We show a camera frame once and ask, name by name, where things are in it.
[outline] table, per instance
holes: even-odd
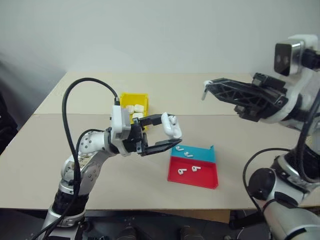
[[[215,190],[168,182],[169,151],[145,157],[135,153],[129,157],[117,155],[104,163],[86,205],[89,210],[253,208],[242,183],[246,161],[261,149],[293,148],[297,143],[297,131],[241,119],[233,106],[210,95],[206,101],[200,100],[204,80],[228,76],[249,82],[247,74],[67,73],[0,157],[0,208],[47,209],[53,202],[61,167],[71,155],[62,123],[62,96],[71,82],[84,76],[106,81],[118,94],[148,93],[151,114],[177,114],[184,145],[215,146],[219,178]],[[110,126],[113,97],[96,85],[84,83],[70,95],[67,111],[74,141],[86,129]],[[161,126],[150,127],[147,136],[150,144],[167,138]],[[257,168],[269,167],[279,154],[282,152],[257,157],[248,175]],[[302,205],[320,205],[319,189]]]

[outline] black wire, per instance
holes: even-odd
[[[249,198],[251,199],[251,201],[253,202],[253,204],[255,205],[255,207],[257,208],[258,212],[262,215],[262,212],[261,212],[261,209],[259,207],[259,205],[255,202],[254,198],[251,196],[251,194],[249,193],[249,190],[248,190],[248,185],[247,185],[247,181],[246,181],[246,173],[247,173],[247,169],[248,169],[248,166],[249,164],[260,154],[262,153],[265,153],[265,152],[269,152],[269,151],[286,151],[286,152],[290,152],[291,150],[290,149],[287,149],[287,148],[281,148],[281,147],[272,147],[272,148],[266,148],[266,149],[263,149],[263,150],[260,150],[258,152],[256,152],[247,162],[246,164],[244,165],[244,168],[243,168],[243,173],[242,173],[242,181],[243,181],[243,185],[244,185],[244,188],[246,190],[246,192],[248,193],[249,195]]]
[[[97,129],[89,129],[85,132],[83,132],[80,137],[78,138],[77,144],[76,144],[76,148],[73,144],[72,141],[72,137],[71,137],[71,133],[70,133],[70,129],[69,129],[69,124],[68,124],[68,119],[67,119],[67,101],[68,101],[68,96],[71,92],[71,90],[78,84],[82,83],[82,82],[95,82],[98,84],[101,84],[103,86],[105,86],[106,88],[108,88],[112,94],[114,95],[114,104],[115,105],[120,105],[119,102],[119,98],[118,95],[116,93],[116,91],[109,86],[107,83],[95,79],[95,78],[90,78],[90,77],[85,77],[85,78],[81,78],[78,79],[76,81],[74,81],[67,89],[66,92],[63,96],[62,99],[62,121],[63,121],[63,127],[64,127],[64,131],[65,131],[65,135],[73,156],[73,160],[74,160],[74,169],[73,169],[73,198],[70,202],[70,204],[68,205],[68,207],[65,209],[65,211],[61,214],[61,216],[56,219],[54,222],[52,222],[50,225],[46,226],[44,229],[42,229],[39,233],[37,233],[32,240],[35,240],[37,237],[39,237],[41,234],[43,234],[45,231],[45,235],[43,237],[43,240],[45,240],[50,233],[58,226],[58,224],[61,222],[61,220],[63,220],[63,218],[68,214],[68,211],[70,210],[70,208],[72,207],[72,205],[74,204],[74,202],[76,201],[76,199],[78,198],[79,195],[79,190],[80,190],[80,183],[81,183],[81,170],[80,170],[80,164],[78,161],[78,152],[79,152],[79,146],[80,146],[80,141],[81,138],[88,132],[91,131],[97,131],[97,132],[101,132],[101,130],[97,130]]]
[[[310,108],[310,111],[308,112],[308,115],[304,121],[302,130],[298,139],[298,143],[296,146],[296,152],[295,152],[295,163],[297,166],[297,171],[300,177],[309,183],[319,182],[319,178],[312,179],[308,177],[305,173],[305,168],[304,168],[305,143],[306,143],[307,136],[309,134],[310,127],[314,121],[314,118],[318,115],[317,111],[319,109],[319,105],[320,105],[320,89],[318,90],[318,93],[316,94],[316,97]]]

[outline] yellow plastic tray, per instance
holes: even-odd
[[[125,108],[127,105],[143,105],[144,106],[144,117],[148,116],[149,99],[146,93],[129,93],[123,92],[120,97],[120,105]],[[132,114],[130,115],[130,122],[133,124]]]

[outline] floor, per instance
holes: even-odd
[[[29,240],[33,233],[41,229],[45,211],[19,212],[0,209],[0,240]],[[243,211],[237,211],[240,217]],[[87,218],[92,224],[90,232],[84,234],[84,240],[113,240],[126,226],[133,226],[142,234],[143,239],[178,240],[179,230],[183,226],[196,228],[206,240],[223,240],[225,236],[236,239],[239,230],[231,230],[225,223],[200,220],[188,217],[167,215],[145,211],[91,211]],[[269,231],[262,223],[242,231],[240,240],[267,240]]]

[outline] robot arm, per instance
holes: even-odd
[[[304,131],[307,122],[310,125],[306,133],[309,137],[302,143],[307,178],[298,164],[296,147],[276,157],[270,168],[255,171],[249,179],[247,191],[277,240],[311,240],[320,236],[320,218],[298,208],[320,186],[320,99],[301,94],[314,71],[320,69],[317,45],[314,35],[295,35],[278,43],[274,70],[286,76],[283,79],[256,73],[252,83],[226,78],[204,82],[202,99],[211,92],[220,101],[235,104],[234,110],[243,119],[280,123],[299,131]],[[314,104],[314,119],[310,120]]]
[[[148,145],[147,135],[143,132],[147,125],[162,124],[169,140]],[[132,152],[141,156],[164,152],[182,141],[182,132],[176,116],[167,114],[150,115],[134,118],[130,124],[130,115],[126,109],[114,105],[111,114],[111,127],[106,131],[88,130],[79,141],[78,161],[81,182],[76,201],[71,205],[68,215],[51,232],[48,239],[78,240],[82,239],[85,229],[85,207],[102,164],[117,154],[126,157]],[[70,156],[61,169],[61,181],[54,202],[45,218],[43,229],[60,218],[74,197],[74,158]]]

